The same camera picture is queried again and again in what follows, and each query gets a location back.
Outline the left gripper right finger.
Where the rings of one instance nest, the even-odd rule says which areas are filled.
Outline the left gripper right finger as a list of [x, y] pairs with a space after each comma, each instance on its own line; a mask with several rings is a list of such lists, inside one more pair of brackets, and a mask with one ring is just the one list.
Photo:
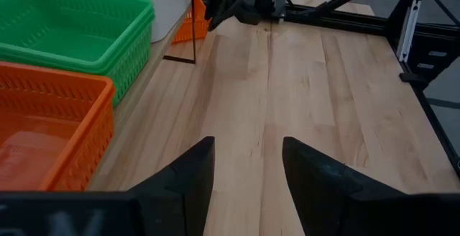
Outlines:
[[372, 201], [404, 195], [294, 137], [283, 138], [282, 162], [307, 236], [339, 236], [353, 200]]

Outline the wooden shelf black metal legs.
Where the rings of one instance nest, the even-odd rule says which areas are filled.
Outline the wooden shelf black metal legs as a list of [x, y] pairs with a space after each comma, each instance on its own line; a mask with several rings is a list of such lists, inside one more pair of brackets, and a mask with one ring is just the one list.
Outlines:
[[192, 9], [193, 0], [187, 0], [187, 7], [183, 14], [179, 17], [178, 21], [174, 23], [172, 29], [165, 35], [162, 40], [154, 42], [150, 46], [151, 57], [139, 73], [137, 78], [134, 80], [130, 89], [126, 92], [124, 98], [116, 105], [114, 109], [114, 136], [111, 139], [106, 152], [103, 154], [101, 162], [90, 180], [87, 190], [95, 191], [101, 182], [105, 181], [103, 169], [104, 163], [109, 159], [113, 149], [117, 148], [116, 144], [120, 137], [123, 137], [123, 130], [129, 123], [131, 116], [135, 114], [137, 105], [141, 102], [143, 93], [145, 92], [147, 85], [151, 81], [158, 65], [163, 60], [167, 49], [170, 47], [174, 37], [176, 36], [180, 26], [186, 17], [186, 14]]

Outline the silver frame bracket strip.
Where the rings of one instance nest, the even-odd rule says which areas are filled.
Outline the silver frame bracket strip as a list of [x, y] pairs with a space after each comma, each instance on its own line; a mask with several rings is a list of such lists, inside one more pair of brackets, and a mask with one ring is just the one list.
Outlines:
[[406, 63], [408, 61], [420, 5], [420, 0], [413, 0], [412, 4], [408, 7], [407, 14], [405, 15], [396, 53], [397, 59], [400, 62]]

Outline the orange plastic basket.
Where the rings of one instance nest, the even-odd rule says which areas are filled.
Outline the orange plastic basket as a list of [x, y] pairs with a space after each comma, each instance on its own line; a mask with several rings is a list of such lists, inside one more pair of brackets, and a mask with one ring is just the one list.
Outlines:
[[205, 19], [206, 5], [202, 0], [193, 0], [195, 14], [192, 15], [190, 9], [185, 15], [185, 19], [178, 30], [173, 43], [187, 42], [195, 38], [204, 39], [208, 33], [208, 26], [211, 20]]
[[45, 174], [40, 191], [85, 191], [114, 135], [115, 88], [103, 89]]
[[111, 86], [104, 76], [0, 62], [0, 191], [39, 191], [88, 109]]

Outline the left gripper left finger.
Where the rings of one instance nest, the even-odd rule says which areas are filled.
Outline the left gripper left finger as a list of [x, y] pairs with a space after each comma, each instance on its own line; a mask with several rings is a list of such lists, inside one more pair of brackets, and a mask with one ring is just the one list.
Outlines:
[[203, 236], [211, 200], [215, 138], [204, 137], [129, 190], [136, 236]]

